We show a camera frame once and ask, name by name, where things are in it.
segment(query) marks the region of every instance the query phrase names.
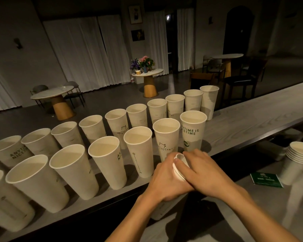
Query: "round table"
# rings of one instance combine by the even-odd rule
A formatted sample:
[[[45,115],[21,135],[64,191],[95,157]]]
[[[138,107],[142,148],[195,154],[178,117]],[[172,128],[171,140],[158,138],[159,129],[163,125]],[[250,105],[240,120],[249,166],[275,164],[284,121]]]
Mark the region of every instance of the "round table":
[[[222,59],[222,62],[224,63],[225,68],[226,68],[225,77],[230,77],[231,76],[231,59],[240,58],[242,56],[243,56],[242,53],[228,53],[228,54],[212,56],[212,58]]]
[[[144,97],[153,98],[158,95],[153,75],[162,73],[163,71],[163,69],[154,69],[152,71],[148,71],[147,73],[141,73],[140,75],[137,75],[136,73],[133,73],[131,75],[144,77]]]
[[[70,108],[62,96],[63,93],[67,93],[72,89],[74,89],[73,86],[56,87],[34,94],[30,99],[40,100],[50,98],[57,119],[63,121],[75,116],[75,112]]]

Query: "arched doorway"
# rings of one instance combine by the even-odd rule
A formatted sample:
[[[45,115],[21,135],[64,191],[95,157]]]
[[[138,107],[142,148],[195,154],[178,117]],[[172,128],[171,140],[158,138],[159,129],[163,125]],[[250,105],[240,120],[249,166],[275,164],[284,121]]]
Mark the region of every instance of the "arched doorway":
[[[245,6],[234,7],[227,13],[223,54],[246,54],[250,39],[254,15]]]

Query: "table base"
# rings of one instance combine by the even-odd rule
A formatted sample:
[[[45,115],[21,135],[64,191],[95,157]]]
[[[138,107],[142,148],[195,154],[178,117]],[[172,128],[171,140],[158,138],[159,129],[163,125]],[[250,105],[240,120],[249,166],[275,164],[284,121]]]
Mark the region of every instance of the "table base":
[[[144,97],[153,98],[158,95],[153,76],[144,77]]]
[[[75,112],[70,108],[62,95],[51,98],[56,117],[59,121],[75,116]]]
[[[223,59],[223,64],[224,64],[224,67],[226,68],[226,72],[223,71],[220,73],[221,79],[223,78],[223,74],[225,74],[225,78],[231,76],[231,60]]]

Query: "hand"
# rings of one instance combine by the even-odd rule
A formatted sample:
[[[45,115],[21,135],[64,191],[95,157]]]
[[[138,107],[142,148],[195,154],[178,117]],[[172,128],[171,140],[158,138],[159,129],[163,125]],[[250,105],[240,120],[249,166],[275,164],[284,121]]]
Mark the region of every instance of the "hand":
[[[231,191],[239,191],[238,187],[206,153],[198,149],[183,152],[191,169],[181,160],[175,159],[177,169],[192,186],[204,195],[219,198],[225,201]]]
[[[194,190],[186,181],[181,181],[174,175],[173,161],[177,152],[170,153],[164,162],[159,163],[154,175],[143,195],[149,195],[157,202],[169,201],[182,194]]]

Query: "gray wood grain counter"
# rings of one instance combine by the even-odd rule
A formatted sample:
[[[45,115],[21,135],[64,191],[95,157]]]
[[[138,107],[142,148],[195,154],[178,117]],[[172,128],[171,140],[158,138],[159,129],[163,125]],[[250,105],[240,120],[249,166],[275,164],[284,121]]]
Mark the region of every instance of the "gray wood grain counter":
[[[218,110],[213,119],[206,122],[204,140],[210,155],[220,153],[236,146],[269,136],[303,121],[303,83],[261,96],[228,108]],[[183,147],[180,134],[180,147]],[[154,155],[158,148],[153,138]],[[33,223],[19,232],[4,232],[0,242],[10,241],[27,233],[40,229],[56,221],[88,209],[108,199],[128,192],[149,182],[150,178],[141,178],[134,169],[128,150],[122,152],[126,165],[128,184],[120,190],[111,189],[107,183],[99,183],[100,191],[90,200],[73,197],[71,205],[55,214],[45,211]],[[92,161],[95,173],[99,169]]]

